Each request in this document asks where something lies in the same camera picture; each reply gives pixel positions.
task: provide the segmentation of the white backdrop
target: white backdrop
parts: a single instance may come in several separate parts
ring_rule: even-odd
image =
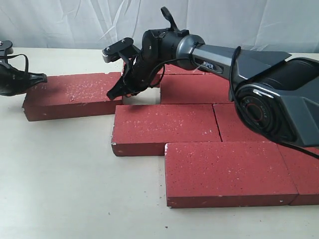
[[[140,47],[144,31],[168,27],[162,6],[206,44],[319,52],[318,0],[0,0],[0,39],[103,49],[133,37]]]

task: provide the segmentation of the table surface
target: table surface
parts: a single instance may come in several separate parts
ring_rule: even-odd
[[[100,50],[15,48],[31,72],[121,71]],[[319,54],[293,54],[319,59]],[[24,58],[9,61],[24,69]],[[158,104],[159,89],[126,99]],[[0,238],[308,239],[319,206],[170,209],[164,157],[116,157],[114,115],[28,122],[24,95],[0,97]]]

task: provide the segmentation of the robotic arm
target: robotic arm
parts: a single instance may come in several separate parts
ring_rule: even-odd
[[[120,58],[125,62],[121,78],[107,93],[109,99],[154,87],[155,75],[163,68],[162,79],[165,64],[211,72],[229,81],[229,100],[249,129],[319,158],[303,149],[319,146],[318,61],[286,60],[291,56],[286,52],[207,45],[200,36],[179,30],[166,7],[161,12],[170,28],[147,30],[141,50],[124,38],[102,51],[106,63]]]

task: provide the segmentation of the white table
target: white table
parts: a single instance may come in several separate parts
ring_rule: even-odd
[[[49,76],[122,67],[100,50],[14,51]],[[24,69],[22,57],[10,63]],[[149,89],[126,103],[158,96]],[[28,122],[23,99],[0,97],[0,239],[318,238],[319,206],[170,209],[163,157],[112,153],[114,115]]]

